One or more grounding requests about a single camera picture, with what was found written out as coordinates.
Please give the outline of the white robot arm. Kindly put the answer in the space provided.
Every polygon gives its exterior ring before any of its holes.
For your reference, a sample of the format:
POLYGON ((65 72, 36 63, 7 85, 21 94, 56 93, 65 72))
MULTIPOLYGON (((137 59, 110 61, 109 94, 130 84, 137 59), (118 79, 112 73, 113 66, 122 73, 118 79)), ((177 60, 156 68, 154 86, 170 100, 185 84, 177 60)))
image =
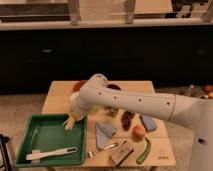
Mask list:
POLYGON ((115 90, 107 84, 104 75, 94 74, 71 95, 71 107, 78 117, 83 118, 94 105, 100 105, 178 124, 194 131, 188 171, 213 171, 213 100, 115 90))

